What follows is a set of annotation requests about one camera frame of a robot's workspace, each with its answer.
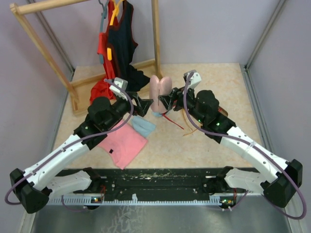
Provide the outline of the light blue cleaning cloth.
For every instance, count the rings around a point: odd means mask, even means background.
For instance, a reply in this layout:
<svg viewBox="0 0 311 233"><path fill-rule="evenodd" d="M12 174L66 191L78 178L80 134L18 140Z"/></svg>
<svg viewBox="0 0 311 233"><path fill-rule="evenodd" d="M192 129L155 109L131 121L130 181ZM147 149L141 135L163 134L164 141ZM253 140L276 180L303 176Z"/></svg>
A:
<svg viewBox="0 0 311 233"><path fill-rule="evenodd" d="M134 116L132 118L132 127L144 138L148 137L156 129L155 124L145 120L140 116Z"/></svg>

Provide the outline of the pink shirt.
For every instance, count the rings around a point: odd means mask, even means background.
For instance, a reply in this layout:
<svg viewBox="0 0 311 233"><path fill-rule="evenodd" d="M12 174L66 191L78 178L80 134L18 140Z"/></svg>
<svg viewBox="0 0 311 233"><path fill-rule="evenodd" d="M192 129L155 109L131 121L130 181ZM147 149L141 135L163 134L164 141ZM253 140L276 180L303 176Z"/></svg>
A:
<svg viewBox="0 0 311 233"><path fill-rule="evenodd" d="M126 168L140 153L148 140L136 132L129 124L111 132L98 145L112 158L115 166Z"/></svg>

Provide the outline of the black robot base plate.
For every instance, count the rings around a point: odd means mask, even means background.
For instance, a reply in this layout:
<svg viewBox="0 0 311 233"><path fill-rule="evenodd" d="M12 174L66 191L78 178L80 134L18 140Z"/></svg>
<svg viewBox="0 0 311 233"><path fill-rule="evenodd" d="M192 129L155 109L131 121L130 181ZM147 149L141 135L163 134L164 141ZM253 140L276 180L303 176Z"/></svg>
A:
<svg viewBox="0 0 311 233"><path fill-rule="evenodd" d="M221 181L219 168L95 169L98 183L78 194L102 194L105 201L209 200L226 193L235 199L239 191Z"/></svg>

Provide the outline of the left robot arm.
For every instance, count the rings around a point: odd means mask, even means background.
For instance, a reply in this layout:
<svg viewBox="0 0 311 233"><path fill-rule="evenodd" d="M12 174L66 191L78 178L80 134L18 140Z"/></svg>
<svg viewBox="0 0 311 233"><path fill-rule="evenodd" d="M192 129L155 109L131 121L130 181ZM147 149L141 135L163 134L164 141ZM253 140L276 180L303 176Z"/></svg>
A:
<svg viewBox="0 0 311 233"><path fill-rule="evenodd" d="M90 167L74 174L59 177L58 173L75 159L96 146L102 146L115 165L124 169L139 154L147 140L129 126L123 117L145 116L153 100L141 99L130 92L114 104L106 97L96 98L88 114L72 135L55 151L31 167L10 173L12 191L25 211L33 214L49 200L75 191L96 192L101 178Z"/></svg>

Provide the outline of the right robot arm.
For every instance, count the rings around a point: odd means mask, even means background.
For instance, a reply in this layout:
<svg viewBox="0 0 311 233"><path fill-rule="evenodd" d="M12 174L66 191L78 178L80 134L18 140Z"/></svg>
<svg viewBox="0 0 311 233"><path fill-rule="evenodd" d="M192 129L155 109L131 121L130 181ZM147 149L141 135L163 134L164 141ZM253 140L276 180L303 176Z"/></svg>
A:
<svg viewBox="0 0 311 233"><path fill-rule="evenodd" d="M170 94L158 98L169 110L187 110L199 123L206 136L247 160L257 171L248 172L225 167L217 180L218 188L228 192L240 188L260 193L273 205L284 208L302 185L302 164L293 159L287 161L271 153L248 137L234 121L219 110L219 101L210 90L195 94L188 89L174 88Z"/></svg>

